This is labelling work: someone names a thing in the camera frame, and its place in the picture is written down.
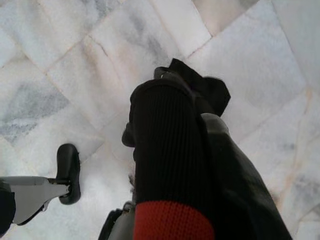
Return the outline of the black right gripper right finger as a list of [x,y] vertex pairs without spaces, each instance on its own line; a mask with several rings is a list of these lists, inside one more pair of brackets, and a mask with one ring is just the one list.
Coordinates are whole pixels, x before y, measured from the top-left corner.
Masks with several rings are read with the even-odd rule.
[[231,99],[226,84],[201,76],[176,58],[169,70],[182,77],[200,100],[197,108],[206,127],[213,182],[218,190],[215,239],[292,240],[262,177],[221,118]]

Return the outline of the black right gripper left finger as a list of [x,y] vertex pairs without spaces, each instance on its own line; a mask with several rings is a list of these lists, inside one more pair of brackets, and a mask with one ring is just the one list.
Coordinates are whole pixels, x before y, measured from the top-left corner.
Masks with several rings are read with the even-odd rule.
[[158,67],[130,102],[122,142],[134,149],[133,240],[215,240],[209,158],[191,88]]

